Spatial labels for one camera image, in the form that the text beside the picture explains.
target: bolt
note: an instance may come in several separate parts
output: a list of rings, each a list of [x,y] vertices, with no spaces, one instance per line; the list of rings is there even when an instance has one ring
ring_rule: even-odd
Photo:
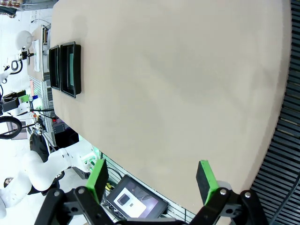
[[[250,197],[251,197],[251,193],[250,193],[250,192],[246,192],[246,193],[245,193],[245,197],[246,197],[246,198],[250,198]]]
[[[227,193],[227,191],[225,189],[220,190],[221,195],[225,195],[226,193]]]
[[[83,188],[81,188],[81,189],[78,190],[78,193],[80,193],[80,194],[82,194],[83,192],[84,192]]]

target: white round robot head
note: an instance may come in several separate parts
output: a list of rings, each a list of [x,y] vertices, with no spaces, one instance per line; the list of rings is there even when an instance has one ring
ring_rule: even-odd
[[[23,30],[17,34],[17,37],[15,39],[15,46],[17,50],[27,51],[32,44],[32,35],[26,31]]]

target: black ribbed surface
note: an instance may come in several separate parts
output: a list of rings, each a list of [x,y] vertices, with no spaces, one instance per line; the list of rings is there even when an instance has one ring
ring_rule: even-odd
[[[276,130],[251,189],[271,220],[300,173],[300,1],[291,1],[292,51],[285,97]],[[284,205],[274,224],[300,224],[300,187]]]

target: black tray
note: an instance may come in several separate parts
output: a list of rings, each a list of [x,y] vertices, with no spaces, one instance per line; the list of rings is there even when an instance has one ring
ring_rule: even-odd
[[[51,87],[60,90],[60,48],[58,45],[49,49],[49,71]]]
[[[65,94],[76,98],[81,92],[81,46],[75,42],[60,46],[60,89]]]

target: white paper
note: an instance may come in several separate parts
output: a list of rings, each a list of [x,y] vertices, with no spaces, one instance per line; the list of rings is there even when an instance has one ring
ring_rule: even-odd
[[[129,197],[129,200],[121,205],[118,200],[122,197],[122,195],[126,194]],[[131,218],[138,218],[147,208],[140,200],[138,200],[130,191],[124,188],[116,199],[113,201],[120,207],[127,215]]]
[[[32,42],[33,52],[34,52],[34,70],[39,72],[39,40]]]

